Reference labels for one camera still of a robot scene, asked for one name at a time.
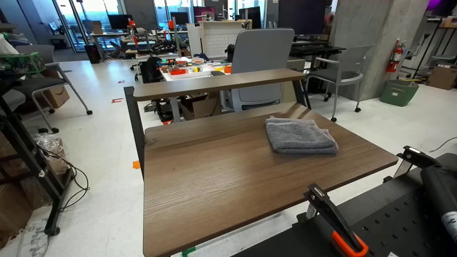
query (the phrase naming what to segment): green plastic basket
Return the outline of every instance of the green plastic basket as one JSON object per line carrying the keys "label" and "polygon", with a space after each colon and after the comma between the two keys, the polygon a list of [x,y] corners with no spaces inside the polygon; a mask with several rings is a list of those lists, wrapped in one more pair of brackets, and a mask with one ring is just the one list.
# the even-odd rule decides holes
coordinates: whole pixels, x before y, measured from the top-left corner
{"label": "green plastic basket", "polygon": [[384,84],[381,102],[396,106],[406,106],[417,92],[419,85],[411,81],[388,80]]}

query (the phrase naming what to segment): white floor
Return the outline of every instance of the white floor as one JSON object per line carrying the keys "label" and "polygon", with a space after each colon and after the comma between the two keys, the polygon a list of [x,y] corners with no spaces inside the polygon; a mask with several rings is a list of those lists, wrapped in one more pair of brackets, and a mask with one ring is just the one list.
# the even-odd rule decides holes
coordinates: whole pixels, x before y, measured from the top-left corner
{"label": "white floor", "polygon": [[[123,87],[135,84],[129,61],[109,61],[91,65],[89,61],[62,63],[80,95],[94,114],[87,116],[78,98],[67,87],[71,99],[55,114],[48,114],[52,125],[60,129],[68,159],[85,171],[90,191],[76,206],[62,213],[60,235],[50,241],[46,257],[141,257],[143,244],[143,181],[140,170],[132,168],[138,160]],[[421,86],[411,103],[396,107],[371,99],[361,103],[339,97],[338,124],[397,154],[410,145],[428,152],[450,137],[457,136],[457,91]],[[333,102],[312,96],[313,110],[330,118]],[[140,103],[140,109],[146,102]],[[161,125],[153,113],[142,113],[143,126]],[[44,127],[40,117],[25,122],[29,129]],[[457,153],[457,140],[446,144],[439,156]],[[396,167],[330,192],[340,204],[382,183]],[[69,192],[77,191],[75,185]],[[250,247],[290,227],[295,215],[306,211],[307,203],[281,212],[277,218],[206,245],[189,256],[225,257]]]}

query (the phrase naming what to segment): fire extinguisher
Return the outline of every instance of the fire extinguisher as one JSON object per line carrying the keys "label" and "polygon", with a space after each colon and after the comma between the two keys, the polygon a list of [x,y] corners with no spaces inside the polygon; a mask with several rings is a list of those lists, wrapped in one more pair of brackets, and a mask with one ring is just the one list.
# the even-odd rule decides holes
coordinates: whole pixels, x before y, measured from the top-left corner
{"label": "fire extinguisher", "polygon": [[387,64],[386,72],[397,71],[397,67],[400,63],[401,57],[404,52],[404,43],[406,42],[406,41],[403,41],[403,42],[399,43],[399,40],[400,40],[400,38],[397,38],[397,41],[395,41],[395,49],[393,50],[389,63]]}

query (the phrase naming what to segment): green tape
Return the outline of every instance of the green tape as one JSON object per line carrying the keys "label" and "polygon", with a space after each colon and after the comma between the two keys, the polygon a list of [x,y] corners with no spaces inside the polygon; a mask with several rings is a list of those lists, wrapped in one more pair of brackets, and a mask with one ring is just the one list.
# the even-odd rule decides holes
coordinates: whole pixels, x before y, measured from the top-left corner
{"label": "green tape", "polygon": [[194,247],[191,247],[185,251],[182,251],[182,257],[187,257],[187,255],[191,252],[194,252],[196,250],[195,246]]}

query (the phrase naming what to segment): gray towel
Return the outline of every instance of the gray towel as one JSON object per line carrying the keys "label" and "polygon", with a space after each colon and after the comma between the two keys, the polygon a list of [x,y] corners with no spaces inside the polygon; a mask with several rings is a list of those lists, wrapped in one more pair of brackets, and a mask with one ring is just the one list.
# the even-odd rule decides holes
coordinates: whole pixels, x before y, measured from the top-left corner
{"label": "gray towel", "polygon": [[327,129],[314,120],[268,118],[266,133],[274,151],[281,154],[336,154],[338,145]]}

